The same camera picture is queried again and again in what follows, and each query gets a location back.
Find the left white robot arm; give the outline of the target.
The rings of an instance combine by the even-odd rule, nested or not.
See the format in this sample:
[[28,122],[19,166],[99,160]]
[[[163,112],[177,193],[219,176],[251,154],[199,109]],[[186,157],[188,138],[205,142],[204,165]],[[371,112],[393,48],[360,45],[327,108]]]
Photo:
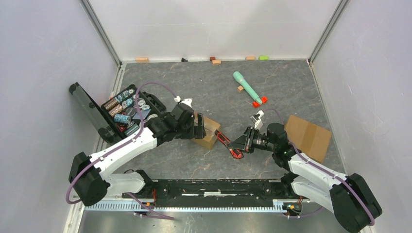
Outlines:
[[120,142],[91,155],[74,156],[69,173],[66,202],[92,206],[107,195],[136,193],[151,195],[153,185],[138,172],[116,174],[115,171],[138,155],[174,139],[203,139],[204,116],[186,102],[171,112],[149,119],[139,130]]

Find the brown cardboard express box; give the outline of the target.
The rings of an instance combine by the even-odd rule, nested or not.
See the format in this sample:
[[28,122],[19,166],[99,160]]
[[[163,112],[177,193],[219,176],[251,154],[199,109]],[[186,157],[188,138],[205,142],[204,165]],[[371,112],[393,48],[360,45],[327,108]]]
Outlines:
[[204,129],[206,135],[203,139],[192,139],[194,143],[201,145],[202,147],[211,150],[214,147],[214,144],[217,141],[217,136],[215,135],[215,131],[221,130],[220,123],[206,117],[203,115],[203,122],[204,122]]

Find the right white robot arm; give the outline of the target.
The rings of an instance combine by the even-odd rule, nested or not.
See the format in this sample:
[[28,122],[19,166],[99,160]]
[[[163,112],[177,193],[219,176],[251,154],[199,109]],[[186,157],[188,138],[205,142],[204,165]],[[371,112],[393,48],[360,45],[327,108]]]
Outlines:
[[298,195],[314,201],[329,210],[350,233],[373,226],[383,213],[361,175],[336,172],[310,159],[289,141],[283,124],[269,124],[267,133],[249,126],[228,147],[243,153],[256,149],[272,152],[275,163],[288,171],[280,186],[282,195],[287,198]]

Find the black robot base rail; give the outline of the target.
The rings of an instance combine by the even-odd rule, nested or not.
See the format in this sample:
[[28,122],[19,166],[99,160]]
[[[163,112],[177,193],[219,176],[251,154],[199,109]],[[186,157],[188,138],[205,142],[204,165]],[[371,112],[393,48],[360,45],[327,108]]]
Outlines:
[[273,200],[299,201],[280,179],[159,179],[133,194],[155,207],[271,207]]

